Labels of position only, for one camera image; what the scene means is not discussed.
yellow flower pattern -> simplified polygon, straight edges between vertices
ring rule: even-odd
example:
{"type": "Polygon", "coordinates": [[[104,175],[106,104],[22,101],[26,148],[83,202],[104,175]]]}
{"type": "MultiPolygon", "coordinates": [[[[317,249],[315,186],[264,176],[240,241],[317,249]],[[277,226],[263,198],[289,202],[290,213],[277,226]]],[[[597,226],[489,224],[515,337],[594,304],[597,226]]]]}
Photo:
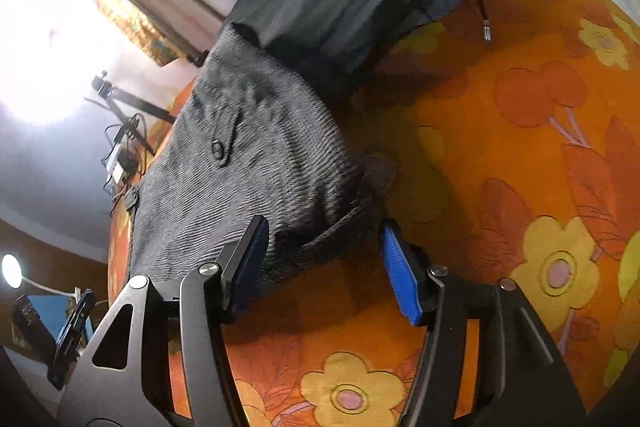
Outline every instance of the yellow flower pattern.
{"type": "Polygon", "coordinates": [[[109,267],[108,267],[109,277],[107,281],[107,284],[108,284],[107,290],[110,296],[109,306],[113,304],[113,301],[118,295],[118,274],[116,273],[115,265],[112,261],[115,248],[116,248],[115,241],[111,239],[109,242],[109,267]]]}
{"type": "Polygon", "coordinates": [[[511,272],[549,331],[559,328],[569,309],[581,309],[598,286],[598,265],[590,258],[595,242],[580,217],[562,227],[542,216],[527,227],[526,263],[511,272]]]}
{"type": "Polygon", "coordinates": [[[618,270],[618,291],[623,301],[640,277],[640,232],[636,232],[626,244],[618,270]]]}
{"type": "Polygon", "coordinates": [[[369,371],[356,355],[338,352],[326,359],[322,373],[302,377],[300,391],[315,406],[319,427],[393,427],[392,409],[404,387],[396,375],[369,371]]]}
{"type": "Polygon", "coordinates": [[[626,351],[618,349],[617,347],[613,349],[611,356],[609,357],[609,363],[607,364],[607,368],[605,369],[602,377],[602,384],[606,389],[610,389],[615,383],[628,361],[629,355],[626,351]]]}
{"type": "Polygon", "coordinates": [[[582,29],[578,32],[578,37],[595,52],[604,66],[619,66],[623,70],[629,70],[625,45],[610,28],[598,26],[587,19],[580,19],[580,26],[582,29]]]}
{"type": "Polygon", "coordinates": [[[444,156],[438,130],[416,128],[411,112],[395,105],[354,113],[342,132],[405,238],[410,240],[415,223],[440,215],[449,200],[449,185],[434,167],[444,156]]]}
{"type": "Polygon", "coordinates": [[[236,380],[236,389],[249,425],[251,427],[271,427],[271,422],[264,413],[264,402],[254,387],[244,380],[236,380]]]}
{"type": "Polygon", "coordinates": [[[444,31],[444,26],[440,22],[432,22],[426,24],[412,35],[398,42],[391,50],[392,54],[401,53],[404,51],[412,53],[430,53],[438,47],[437,35],[444,31]]]}
{"type": "Polygon", "coordinates": [[[118,227],[118,236],[121,236],[122,233],[125,230],[127,230],[127,237],[129,237],[131,219],[129,217],[129,213],[124,209],[124,206],[121,206],[118,210],[118,217],[117,217],[116,223],[118,227]]]}
{"type": "Polygon", "coordinates": [[[613,22],[615,22],[618,25],[618,28],[620,28],[623,32],[625,32],[633,42],[635,42],[636,44],[640,44],[640,41],[638,40],[638,37],[636,37],[636,34],[634,33],[634,29],[631,27],[631,24],[626,22],[624,19],[617,17],[613,13],[611,14],[611,17],[613,19],[613,22]]]}

curtain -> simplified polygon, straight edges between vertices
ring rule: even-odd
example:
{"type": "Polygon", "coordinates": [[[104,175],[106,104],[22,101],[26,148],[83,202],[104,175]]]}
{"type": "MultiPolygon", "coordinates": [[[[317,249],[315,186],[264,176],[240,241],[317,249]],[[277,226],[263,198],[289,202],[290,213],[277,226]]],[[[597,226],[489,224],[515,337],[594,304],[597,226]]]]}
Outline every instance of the curtain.
{"type": "Polygon", "coordinates": [[[93,0],[97,9],[159,66],[164,66],[186,53],[175,46],[129,0],[93,0]]]}

black device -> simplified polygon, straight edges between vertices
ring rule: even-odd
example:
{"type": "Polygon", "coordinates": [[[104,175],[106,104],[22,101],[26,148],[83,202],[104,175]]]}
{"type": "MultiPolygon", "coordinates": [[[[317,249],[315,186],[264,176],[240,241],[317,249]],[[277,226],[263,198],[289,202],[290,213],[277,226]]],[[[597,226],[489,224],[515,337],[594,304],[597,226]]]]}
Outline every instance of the black device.
{"type": "Polygon", "coordinates": [[[135,158],[128,149],[121,149],[118,152],[118,163],[122,166],[122,170],[126,174],[126,176],[124,176],[125,180],[132,179],[136,172],[138,172],[138,166],[140,165],[138,159],[135,158]]]}
{"type": "Polygon", "coordinates": [[[94,293],[85,290],[66,318],[58,338],[54,339],[27,296],[18,298],[14,304],[14,324],[42,363],[47,365],[47,380],[57,390],[64,387],[69,367],[78,359],[78,344],[85,333],[84,325],[94,306],[94,293]]]}
{"type": "MultiPolygon", "coordinates": [[[[248,427],[230,371],[220,325],[232,322],[252,295],[269,228],[255,216],[238,243],[182,280],[154,284],[133,277],[89,342],[58,410],[61,427],[248,427]],[[179,317],[184,376],[193,419],[172,409],[167,321],[179,317]]],[[[587,415],[558,348],[511,279],[466,282],[408,245],[393,220],[380,230],[385,268],[400,309],[426,325],[400,427],[622,427],[640,414],[640,351],[587,415]],[[464,358],[466,321],[480,320],[474,408],[453,420],[464,358]]],[[[0,380],[12,377],[9,371],[0,380]]],[[[24,389],[15,404],[29,403],[24,389]]],[[[13,408],[30,423],[48,418],[13,408]]],[[[0,408],[7,416],[7,408],[0,408]]]]}

lamp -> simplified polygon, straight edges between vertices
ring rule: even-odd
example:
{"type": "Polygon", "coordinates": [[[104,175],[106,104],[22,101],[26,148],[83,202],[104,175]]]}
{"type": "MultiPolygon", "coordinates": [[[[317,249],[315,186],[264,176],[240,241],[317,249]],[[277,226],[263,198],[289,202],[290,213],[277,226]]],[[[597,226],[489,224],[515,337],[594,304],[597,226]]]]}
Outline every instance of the lamp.
{"type": "Polygon", "coordinates": [[[20,263],[18,260],[11,254],[6,254],[2,257],[2,276],[6,283],[11,286],[11,288],[19,288],[22,284],[22,281],[27,281],[36,288],[40,288],[41,290],[47,291],[49,293],[53,293],[55,295],[62,295],[64,297],[73,297],[76,302],[80,300],[81,291],[80,288],[76,287],[73,293],[62,292],[60,290],[55,290],[53,288],[49,288],[48,286],[39,284],[31,279],[28,279],[24,275],[22,275],[22,268],[20,268],[20,263]]]}

gray corduroy fabric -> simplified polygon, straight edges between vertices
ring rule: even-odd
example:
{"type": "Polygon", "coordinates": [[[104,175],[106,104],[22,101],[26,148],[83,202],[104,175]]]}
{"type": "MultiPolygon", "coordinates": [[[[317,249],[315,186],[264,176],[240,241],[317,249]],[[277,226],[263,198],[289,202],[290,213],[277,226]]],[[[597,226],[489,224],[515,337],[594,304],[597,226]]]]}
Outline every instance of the gray corduroy fabric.
{"type": "Polygon", "coordinates": [[[267,217],[260,293],[354,247],[382,217],[315,92],[233,25],[126,203],[133,220],[128,277],[154,281],[215,259],[254,214],[267,217]]]}

